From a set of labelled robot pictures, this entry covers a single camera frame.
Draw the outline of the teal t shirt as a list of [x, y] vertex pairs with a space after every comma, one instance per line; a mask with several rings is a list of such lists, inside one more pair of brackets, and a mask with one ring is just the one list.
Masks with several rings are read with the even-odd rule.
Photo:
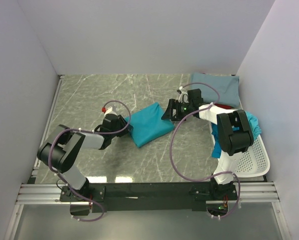
[[158, 102], [149, 105], [131, 115], [130, 135], [138, 148], [160, 138], [174, 130], [170, 120], [162, 120], [164, 111]]

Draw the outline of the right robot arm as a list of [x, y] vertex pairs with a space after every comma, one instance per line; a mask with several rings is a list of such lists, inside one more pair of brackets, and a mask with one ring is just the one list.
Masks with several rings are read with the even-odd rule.
[[209, 195], [216, 200], [226, 193], [226, 186], [234, 180], [234, 170], [243, 153], [254, 144], [254, 136], [247, 114], [242, 109], [224, 109], [213, 102], [205, 103], [199, 88], [177, 91], [179, 99], [170, 98], [162, 120], [183, 123], [187, 116], [209, 121], [216, 125], [216, 138], [221, 149], [218, 164], [212, 178]]

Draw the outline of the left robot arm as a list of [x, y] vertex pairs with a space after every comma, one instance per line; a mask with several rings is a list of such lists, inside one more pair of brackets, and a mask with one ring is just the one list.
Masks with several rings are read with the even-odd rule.
[[74, 130], [58, 125], [37, 151], [37, 158], [48, 166], [72, 188], [76, 200], [84, 201], [90, 195], [90, 182], [76, 167], [75, 161], [81, 149], [104, 150], [115, 137], [122, 137], [133, 130], [131, 118], [107, 113], [102, 124], [94, 131]]

